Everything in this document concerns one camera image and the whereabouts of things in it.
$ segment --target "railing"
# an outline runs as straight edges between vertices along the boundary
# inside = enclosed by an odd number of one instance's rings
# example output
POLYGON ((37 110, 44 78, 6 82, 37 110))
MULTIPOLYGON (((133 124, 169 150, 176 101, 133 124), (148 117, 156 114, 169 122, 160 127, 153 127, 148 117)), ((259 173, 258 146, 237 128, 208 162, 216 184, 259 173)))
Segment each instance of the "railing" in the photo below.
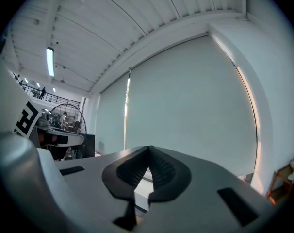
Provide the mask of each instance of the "railing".
MULTIPOLYGON (((40 89, 36 89, 33 87, 28 86, 27 84, 20 84, 21 87, 23 88, 23 90, 30 96, 30 97, 34 97, 34 98, 40 98, 40 95, 42 93, 42 91, 40 89)), ((65 99, 59 96, 56 96, 54 94, 48 93, 46 92, 44 94, 44 96, 42 97, 42 100, 47 101, 47 102, 51 102, 51 103, 56 103, 56 104, 72 104, 74 106, 76 106, 77 108, 79 108, 80 103, 70 100, 70 99, 65 99)))

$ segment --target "ceiling light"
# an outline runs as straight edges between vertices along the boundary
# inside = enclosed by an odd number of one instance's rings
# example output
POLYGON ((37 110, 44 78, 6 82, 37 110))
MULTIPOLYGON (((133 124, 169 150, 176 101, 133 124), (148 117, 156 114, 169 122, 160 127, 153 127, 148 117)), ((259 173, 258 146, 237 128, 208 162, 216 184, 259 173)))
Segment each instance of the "ceiling light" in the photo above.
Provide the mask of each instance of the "ceiling light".
POLYGON ((53 49, 52 48, 47 48, 47 65, 48 65, 48 73, 49 73, 49 75, 54 77, 53 49))

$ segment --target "roller shade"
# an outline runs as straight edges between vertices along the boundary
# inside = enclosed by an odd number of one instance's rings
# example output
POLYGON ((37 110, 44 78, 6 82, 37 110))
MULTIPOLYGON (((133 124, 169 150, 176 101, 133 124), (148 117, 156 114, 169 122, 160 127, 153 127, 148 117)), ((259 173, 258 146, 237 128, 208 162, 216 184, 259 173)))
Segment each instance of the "roller shade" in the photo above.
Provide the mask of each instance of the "roller shade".
POLYGON ((100 96, 95 138, 101 154, 123 150, 127 81, 128 75, 124 75, 100 96))
POLYGON ((136 67, 127 117, 126 148, 155 145, 213 161, 237 176, 254 171, 257 140, 248 93, 208 36, 136 67))

